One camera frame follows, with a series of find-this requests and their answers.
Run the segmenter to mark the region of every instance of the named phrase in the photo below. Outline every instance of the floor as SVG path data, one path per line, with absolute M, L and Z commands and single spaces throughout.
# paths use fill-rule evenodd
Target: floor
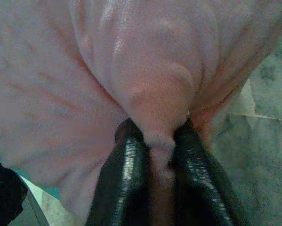
M 282 38 L 247 81 L 213 148 L 251 223 L 282 226 Z M 50 226 L 82 225 L 57 199 L 25 181 Z

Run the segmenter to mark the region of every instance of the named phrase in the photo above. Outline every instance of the shiny surface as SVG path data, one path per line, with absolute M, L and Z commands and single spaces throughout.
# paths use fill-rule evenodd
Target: shiny surface
M 116 145 L 102 167 L 86 226 L 149 224 L 149 150 L 128 119 L 116 132 Z
M 247 225 L 225 172 L 204 150 L 189 120 L 174 138 L 176 225 Z

